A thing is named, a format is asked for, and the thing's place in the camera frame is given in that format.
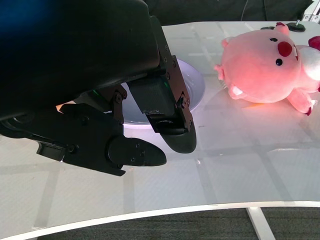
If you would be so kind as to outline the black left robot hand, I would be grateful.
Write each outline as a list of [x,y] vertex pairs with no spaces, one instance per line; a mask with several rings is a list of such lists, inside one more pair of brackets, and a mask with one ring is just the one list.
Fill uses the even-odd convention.
[[175,152],[197,146],[190,97],[159,20],[142,0],[3,0],[0,133],[41,156],[107,173],[167,162],[124,136],[131,94]]

